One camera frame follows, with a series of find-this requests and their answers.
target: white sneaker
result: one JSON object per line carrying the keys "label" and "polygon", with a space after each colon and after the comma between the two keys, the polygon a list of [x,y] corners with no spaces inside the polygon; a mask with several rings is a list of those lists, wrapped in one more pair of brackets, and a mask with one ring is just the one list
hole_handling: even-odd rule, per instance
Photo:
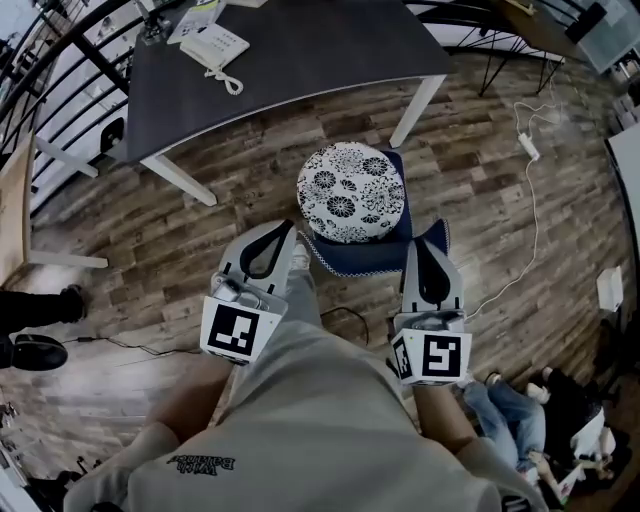
{"label": "white sneaker", "polygon": [[553,372],[553,368],[549,368],[548,366],[542,369],[542,380],[547,382],[549,377],[551,377],[551,372]]}
{"label": "white sneaker", "polygon": [[489,374],[487,380],[484,381],[484,384],[485,386],[490,387],[500,380],[502,380],[502,375],[500,375],[498,372],[493,372]]}
{"label": "white sneaker", "polygon": [[302,242],[298,242],[293,249],[293,258],[291,259],[289,270],[309,270],[309,263],[311,263],[311,257],[307,248]]}
{"label": "white sneaker", "polygon": [[476,379],[473,378],[473,375],[471,375],[469,372],[467,372],[464,377],[462,377],[461,380],[456,382],[456,386],[458,386],[460,389],[464,389],[466,388],[469,384],[471,384],[472,382],[475,382]]}
{"label": "white sneaker", "polygon": [[538,387],[531,382],[527,384],[526,395],[542,405],[546,404],[549,401],[549,398],[551,398],[551,393],[549,393],[547,388]]}

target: blue and white floral pattern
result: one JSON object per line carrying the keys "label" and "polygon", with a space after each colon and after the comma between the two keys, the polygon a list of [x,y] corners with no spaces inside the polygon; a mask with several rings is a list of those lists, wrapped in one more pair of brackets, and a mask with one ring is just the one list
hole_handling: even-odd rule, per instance
{"label": "blue and white floral pattern", "polygon": [[314,153],[298,176],[298,202],[311,228],[341,243],[387,235],[404,210],[401,176],[380,151],[338,142]]}

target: white power adapter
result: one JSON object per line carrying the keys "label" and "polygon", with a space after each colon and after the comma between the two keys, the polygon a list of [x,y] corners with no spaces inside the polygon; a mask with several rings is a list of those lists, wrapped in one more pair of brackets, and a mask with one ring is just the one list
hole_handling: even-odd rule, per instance
{"label": "white power adapter", "polygon": [[540,153],[538,153],[538,150],[533,145],[533,141],[526,133],[521,133],[520,135],[518,135],[518,140],[520,141],[520,144],[522,144],[522,147],[525,149],[525,151],[529,153],[531,160],[538,160],[540,158]]}

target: person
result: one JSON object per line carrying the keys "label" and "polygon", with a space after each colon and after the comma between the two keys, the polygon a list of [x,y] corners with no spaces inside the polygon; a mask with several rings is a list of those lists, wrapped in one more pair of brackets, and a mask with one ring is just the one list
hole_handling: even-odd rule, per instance
{"label": "person", "polygon": [[458,386],[503,460],[523,474],[531,470],[535,466],[531,452],[544,452],[546,425],[542,406],[514,390],[497,372],[487,377],[486,385],[468,375]]}
{"label": "person", "polygon": [[[605,424],[602,402],[557,368],[544,368],[527,389],[532,396],[544,398],[549,432],[545,452],[565,467],[582,462],[595,470],[598,479],[611,480],[614,474],[607,466],[616,441]],[[594,465],[586,459],[593,459]]]}
{"label": "person", "polygon": [[289,309],[259,358],[188,368],[132,444],[67,493],[66,512],[126,510],[547,510],[444,386],[413,389],[369,351],[322,328],[309,256],[294,251]]}
{"label": "person", "polygon": [[50,295],[0,290],[0,336],[26,327],[78,322],[87,314],[83,295],[78,285]]}

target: leg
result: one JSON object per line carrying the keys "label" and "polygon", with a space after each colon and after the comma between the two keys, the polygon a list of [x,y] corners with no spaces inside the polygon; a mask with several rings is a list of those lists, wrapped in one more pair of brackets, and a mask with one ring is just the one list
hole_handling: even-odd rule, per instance
{"label": "leg", "polygon": [[471,31],[470,31],[466,36],[464,36],[464,38],[462,38],[462,41],[460,41],[460,42],[456,45],[456,47],[457,47],[457,46],[462,46],[462,43],[464,43],[464,42],[467,40],[467,38],[468,38],[471,34],[473,34],[473,33],[476,31],[476,28],[477,28],[477,27],[473,27],[473,28],[471,29]]}
{"label": "leg", "polygon": [[316,288],[308,270],[292,270],[287,280],[286,300],[289,309],[282,321],[302,320],[322,327]]}
{"label": "leg", "polygon": [[538,82],[538,92],[540,91],[540,87],[542,87],[542,78],[544,77],[544,68],[547,65],[547,52],[544,52],[544,57],[542,57],[542,66],[540,66],[540,81]]}
{"label": "leg", "polygon": [[547,380],[547,386],[552,393],[562,394],[564,397],[573,400],[583,399],[585,391],[571,377],[567,377],[561,370],[557,368],[551,372]]}
{"label": "leg", "polygon": [[392,148],[397,148],[404,142],[404,139],[409,135],[411,128],[416,124],[416,121],[431,101],[431,98],[433,98],[433,95],[445,77],[446,75],[436,75],[429,76],[422,80],[420,87],[418,87],[418,90],[413,95],[411,103],[409,103],[407,110],[389,140],[389,145]]}
{"label": "leg", "polygon": [[35,295],[0,291],[0,333],[9,334],[25,327],[44,327],[58,322],[75,322],[82,318],[82,297],[70,288],[58,295]]}
{"label": "leg", "polygon": [[[493,36],[494,36],[494,38],[491,40],[491,52],[493,52],[493,44],[495,43],[495,32],[494,32]],[[493,73],[493,75],[491,76],[489,81],[487,82],[487,75],[489,74],[489,67],[491,66],[491,53],[489,53],[489,61],[487,62],[487,69],[484,72],[484,79],[482,81],[482,88],[480,89],[480,93],[478,94],[478,96],[482,97],[482,95],[484,95],[484,93],[487,91],[489,86],[492,84],[492,82],[498,76],[498,73],[500,73],[500,71],[502,70],[504,65],[509,61],[509,59],[512,58],[511,54],[512,53],[520,53],[520,50],[522,50],[526,45],[527,45],[527,43],[525,43],[524,40],[520,39],[519,37],[516,38],[515,42],[511,45],[511,49],[507,52],[507,56],[502,59],[502,62],[498,66],[498,69],[495,70],[495,72]]]}
{"label": "leg", "polygon": [[483,44],[487,43],[489,41],[489,39],[491,39],[492,43],[495,44],[495,43],[497,43],[499,41],[505,41],[507,39],[511,39],[512,37],[518,37],[518,36],[513,36],[513,35],[504,36],[504,37],[499,37],[499,38],[497,38],[495,40],[493,40],[492,37],[493,36],[486,36],[486,37],[483,37],[482,39],[478,39],[477,41],[474,41],[473,43],[469,44],[467,46],[467,48],[477,48],[479,46],[482,46]]}
{"label": "leg", "polygon": [[553,74],[556,72],[556,70],[560,67],[560,64],[562,64],[564,62],[564,58],[560,59],[555,66],[553,66],[553,68],[551,69],[551,73],[549,73],[549,76],[547,77],[547,79],[544,81],[544,83],[538,87],[538,90],[536,91],[536,94],[540,94],[540,91],[542,89],[544,89],[545,85],[547,85],[547,83],[549,82],[549,80],[551,80],[551,77],[553,77]]}
{"label": "leg", "polygon": [[107,268],[109,266],[109,261],[106,258],[88,258],[87,256],[56,254],[44,251],[30,251],[29,263],[87,268]]}
{"label": "leg", "polygon": [[98,169],[96,169],[95,167],[91,167],[89,164],[83,162],[75,156],[71,156],[70,154],[65,153],[59,147],[54,146],[53,144],[49,144],[47,141],[42,140],[40,137],[36,137],[36,147],[43,153],[46,153],[56,160],[64,162],[74,169],[77,169],[81,173],[86,174],[90,178],[95,178],[98,176]]}
{"label": "leg", "polygon": [[150,156],[142,160],[142,165],[148,167],[165,180],[173,183],[176,187],[184,190],[187,194],[202,201],[207,206],[218,204],[216,196],[207,190],[203,185],[194,180],[180,167],[174,164],[164,155]]}
{"label": "leg", "polygon": [[529,469],[532,463],[529,452],[544,452],[546,425],[542,406],[514,390],[504,380],[499,380],[488,390],[489,398],[500,410],[507,422],[516,423],[518,469]]}
{"label": "leg", "polygon": [[478,416],[485,435],[498,449],[498,454],[512,468],[518,464],[518,451],[504,416],[489,400],[487,388],[480,382],[471,382],[464,388],[464,401]]}

